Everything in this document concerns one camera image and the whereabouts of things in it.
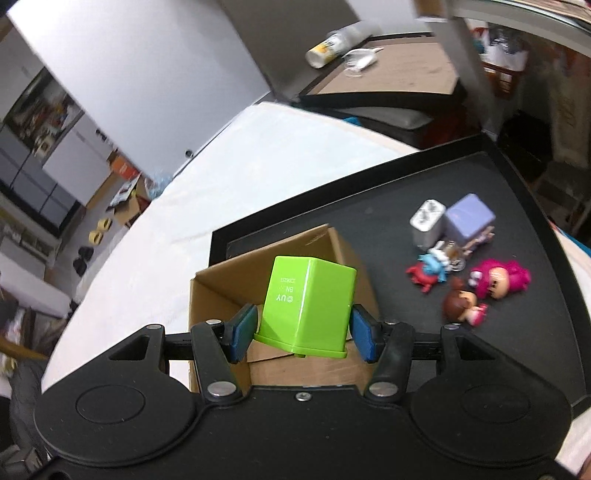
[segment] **white tablecloth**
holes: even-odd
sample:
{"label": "white tablecloth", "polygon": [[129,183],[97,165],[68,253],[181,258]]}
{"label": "white tablecloth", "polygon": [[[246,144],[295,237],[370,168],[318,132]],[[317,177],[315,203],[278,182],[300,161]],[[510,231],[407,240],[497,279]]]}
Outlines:
{"label": "white tablecloth", "polygon": [[[187,331],[189,281],[209,262],[212,232],[285,199],[415,149],[343,121],[273,103],[244,110],[167,187],[115,248],[54,351],[43,390],[149,323]],[[565,247],[587,305],[591,259]],[[187,362],[171,376],[189,384]],[[558,459],[578,471],[591,411]]]}

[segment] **white box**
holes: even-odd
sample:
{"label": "white box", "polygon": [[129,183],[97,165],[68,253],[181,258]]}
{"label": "white box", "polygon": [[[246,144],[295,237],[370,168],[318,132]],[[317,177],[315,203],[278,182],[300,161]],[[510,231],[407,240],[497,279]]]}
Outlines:
{"label": "white box", "polygon": [[421,250],[426,252],[443,235],[445,210],[437,200],[426,200],[410,219],[413,242]]}

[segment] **blue gripper pad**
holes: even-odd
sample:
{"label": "blue gripper pad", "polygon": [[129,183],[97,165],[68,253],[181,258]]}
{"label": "blue gripper pad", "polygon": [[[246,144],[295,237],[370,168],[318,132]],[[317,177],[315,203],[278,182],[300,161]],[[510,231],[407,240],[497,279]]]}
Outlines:
{"label": "blue gripper pad", "polygon": [[231,364],[244,358],[257,326],[258,311],[253,304],[244,305],[232,320],[225,323],[222,343],[227,346],[226,357]]}
{"label": "blue gripper pad", "polygon": [[385,341],[379,323],[361,305],[351,308],[349,331],[361,358],[370,364],[377,362]]}

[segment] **black table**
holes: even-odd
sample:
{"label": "black table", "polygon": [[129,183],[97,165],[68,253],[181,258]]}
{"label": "black table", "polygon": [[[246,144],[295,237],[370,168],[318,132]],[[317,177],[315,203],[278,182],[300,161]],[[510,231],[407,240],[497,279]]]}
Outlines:
{"label": "black table", "polygon": [[[423,294],[405,269],[416,262],[410,217],[426,199],[450,206],[476,193],[496,214],[496,236],[462,272],[485,258],[529,268],[527,292],[489,299],[482,339],[558,386],[575,415],[591,406],[591,323],[560,243],[511,163],[484,135],[408,155],[334,181],[217,230],[210,265],[329,223],[365,263],[384,319],[438,332],[448,285]],[[412,391],[435,375],[416,362]]]}

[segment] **blue toy figure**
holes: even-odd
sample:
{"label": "blue toy figure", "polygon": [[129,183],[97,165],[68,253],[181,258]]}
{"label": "blue toy figure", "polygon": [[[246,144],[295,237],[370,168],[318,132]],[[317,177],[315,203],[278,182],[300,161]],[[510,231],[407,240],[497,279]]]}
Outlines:
{"label": "blue toy figure", "polygon": [[439,283],[447,280],[445,266],[433,254],[419,255],[418,259],[423,262],[423,273],[425,275],[437,275]]}

